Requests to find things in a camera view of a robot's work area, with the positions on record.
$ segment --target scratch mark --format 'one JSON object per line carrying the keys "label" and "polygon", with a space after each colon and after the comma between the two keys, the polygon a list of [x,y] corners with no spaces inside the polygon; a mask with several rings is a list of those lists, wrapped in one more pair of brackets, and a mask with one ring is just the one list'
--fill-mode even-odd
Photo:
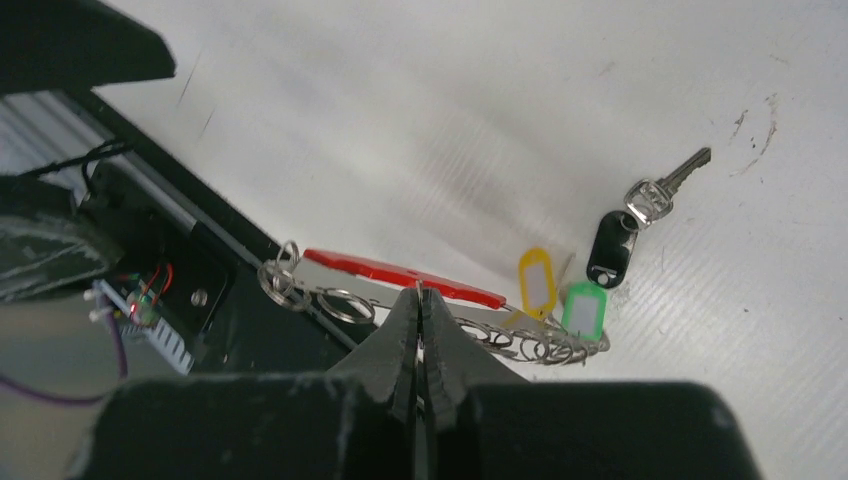
{"label": "scratch mark", "polygon": [[731,173],[730,174],[731,177],[735,177],[736,175],[744,175],[746,172],[748,172],[748,170],[751,169],[751,167],[756,165],[757,162],[759,162],[760,159],[763,158],[763,154],[766,153],[766,150],[768,150],[769,145],[771,145],[771,140],[772,140],[772,138],[774,138],[774,134],[777,133],[777,105],[778,105],[777,93],[772,93],[771,95],[766,97],[766,102],[768,102],[769,108],[771,109],[771,113],[769,114],[769,117],[771,119],[771,125],[769,126],[769,133],[768,133],[768,136],[766,137],[766,142],[763,145],[763,149],[760,150],[760,154],[757,156],[757,158],[751,160],[751,162],[748,165],[746,165],[745,168],[742,168],[740,170],[737,170],[737,171]]}
{"label": "scratch mark", "polygon": [[786,65],[787,67],[789,66],[789,60],[786,60],[785,58],[780,58],[777,55],[769,55],[769,58],[771,58],[772,60],[774,60],[777,63],[782,63],[782,64]]}
{"label": "scratch mark", "polygon": [[203,130],[201,130],[200,136],[197,137],[198,140],[203,138],[203,134],[206,133],[206,129],[209,128],[209,122],[212,121],[212,115],[215,115],[215,109],[216,108],[218,108],[218,107],[217,106],[212,107],[212,111],[209,113],[209,118],[206,119],[206,123],[203,125]]}
{"label": "scratch mark", "polygon": [[612,69],[615,68],[615,65],[615,62],[609,62],[608,64],[604,65],[604,68],[601,70],[601,73],[598,74],[598,77],[603,77],[604,75],[611,72]]}
{"label": "scratch mark", "polygon": [[737,118],[736,121],[733,122],[733,124],[736,125],[736,130],[733,131],[733,135],[731,135],[730,140],[727,141],[728,145],[730,145],[730,142],[732,142],[733,139],[736,138],[736,135],[739,135],[739,129],[742,128],[742,123],[745,122],[745,115],[748,115],[747,108],[745,110],[742,110],[742,115],[739,115],[739,118]]}
{"label": "scratch mark", "polygon": [[185,97],[185,92],[188,91],[188,84],[191,83],[191,77],[194,76],[194,71],[197,70],[197,65],[200,64],[200,56],[203,55],[203,50],[205,48],[206,48],[206,45],[203,45],[202,47],[200,47],[200,52],[197,54],[197,58],[194,60],[194,66],[191,67],[191,72],[189,72],[189,74],[188,74],[188,79],[186,80],[186,84],[183,87],[183,92],[180,93],[180,98],[179,98],[179,100],[177,100],[177,104],[174,106],[174,108],[179,107],[180,103],[183,102],[183,97]]}

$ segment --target screw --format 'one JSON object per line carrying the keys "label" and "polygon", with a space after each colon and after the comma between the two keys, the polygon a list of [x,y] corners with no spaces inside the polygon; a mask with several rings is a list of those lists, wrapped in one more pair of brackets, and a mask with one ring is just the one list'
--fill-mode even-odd
{"label": "screw", "polygon": [[205,307],[207,300],[209,300],[209,295],[202,288],[191,294],[191,304],[195,307]]}

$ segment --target white table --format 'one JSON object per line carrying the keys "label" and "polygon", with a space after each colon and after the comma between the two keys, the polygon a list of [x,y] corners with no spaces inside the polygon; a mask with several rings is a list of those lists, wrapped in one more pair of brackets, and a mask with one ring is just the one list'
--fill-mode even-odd
{"label": "white table", "polygon": [[579,275],[636,180],[711,146],[612,293],[612,350],[517,369],[706,383],[768,477],[848,476],[844,2],[113,3],[179,70],[100,93],[273,237],[516,302],[521,252]]}

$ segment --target key blade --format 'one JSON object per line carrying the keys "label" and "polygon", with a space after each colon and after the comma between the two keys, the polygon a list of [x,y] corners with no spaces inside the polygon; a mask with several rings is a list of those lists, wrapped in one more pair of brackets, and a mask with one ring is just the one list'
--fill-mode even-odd
{"label": "key blade", "polygon": [[695,155],[692,155],[689,160],[686,160],[682,165],[671,172],[671,175],[663,178],[657,183],[665,188],[669,195],[674,195],[677,193],[680,185],[683,184],[692,172],[710,163],[710,160],[712,160],[712,149],[710,149],[710,147],[704,147],[698,150]]}

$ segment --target key tag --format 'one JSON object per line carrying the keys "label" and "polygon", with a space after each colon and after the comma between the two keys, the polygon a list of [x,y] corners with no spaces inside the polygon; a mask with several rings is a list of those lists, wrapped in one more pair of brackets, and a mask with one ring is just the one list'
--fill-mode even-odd
{"label": "key tag", "polygon": [[551,256],[540,247],[531,248],[518,262],[521,307],[528,316],[542,320],[557,303],[556,281]]}
{"label": "key tag", "polygon": [[576,283],[568,289],[562,326],[568,333],[597,342],[604,334],[607,294],[603,288],[589,283]]}

